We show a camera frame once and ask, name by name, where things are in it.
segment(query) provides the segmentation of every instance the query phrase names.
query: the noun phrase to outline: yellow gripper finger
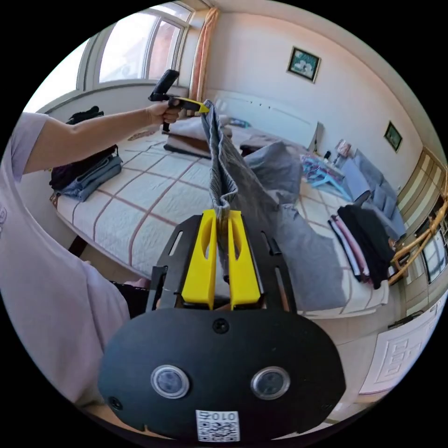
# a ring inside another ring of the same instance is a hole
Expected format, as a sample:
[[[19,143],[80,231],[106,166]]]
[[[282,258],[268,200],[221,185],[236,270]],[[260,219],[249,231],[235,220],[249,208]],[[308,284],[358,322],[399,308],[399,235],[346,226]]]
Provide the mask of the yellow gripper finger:
[[[213,309],[215,298],[216,238],[215,211],[205,210],[183,286],[182,298],[187,303],[208,305],[210,309]]]
[[[257,303],[260,289],[240,211],[230,211],[228,232],[230,304],[234,309]]]

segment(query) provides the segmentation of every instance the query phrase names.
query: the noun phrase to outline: sofa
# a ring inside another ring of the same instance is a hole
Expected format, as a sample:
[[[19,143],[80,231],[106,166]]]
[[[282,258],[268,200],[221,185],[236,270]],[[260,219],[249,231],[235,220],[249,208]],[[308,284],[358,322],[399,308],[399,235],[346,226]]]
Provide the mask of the sofa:
[[[373,210],[393,240],[398,241],[405,236],[406,228],[397,206],[397,194],[383,173],[359,149],[348,157],[338,157],[334,163],[345,176],[344,186],[353,203]]]

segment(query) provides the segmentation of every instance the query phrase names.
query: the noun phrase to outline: framed picture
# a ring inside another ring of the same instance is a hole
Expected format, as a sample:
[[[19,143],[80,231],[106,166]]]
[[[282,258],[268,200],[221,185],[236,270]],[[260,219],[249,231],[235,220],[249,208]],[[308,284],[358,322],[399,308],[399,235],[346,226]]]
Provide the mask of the framed picture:
[[[403,137],[397,131],[397,128],[389,121],[386,133],[384,134],[385,139],[389,142],[395,152],[398,152],[398,148],[401,145]]]
[[[300,48],[293,47],[287,71],[314,83],[320,63],[321,59],[319,57]]]

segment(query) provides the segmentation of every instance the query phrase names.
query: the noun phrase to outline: ceiling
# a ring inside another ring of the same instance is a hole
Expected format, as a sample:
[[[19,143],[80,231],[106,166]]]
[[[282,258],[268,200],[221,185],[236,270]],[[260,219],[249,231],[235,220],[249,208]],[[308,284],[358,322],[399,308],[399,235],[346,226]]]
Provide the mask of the ceiling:
[[[441,142],[420,101],[403,78],[371,47],[349,31],[304,9],[270,0],[207,0],[223,13],[263,15],[300,25],[328,39],[363,61],[389,87],[412,120],[425,146],[446,162]]]

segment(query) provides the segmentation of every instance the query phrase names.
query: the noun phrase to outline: camera lens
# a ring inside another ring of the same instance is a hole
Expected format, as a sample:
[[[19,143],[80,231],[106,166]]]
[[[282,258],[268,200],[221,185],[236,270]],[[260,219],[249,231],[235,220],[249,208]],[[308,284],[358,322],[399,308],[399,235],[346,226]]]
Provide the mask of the camera lens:
[[[253,393],[261,400],[275,400],[286,393],[291,381],[281,367],[266,367],[254,375],[251,381]]]
[[[170,399],[182,398],[189,390],[187,375],[173,365],[161,365],[151,375],[151,385],[161,396]]]

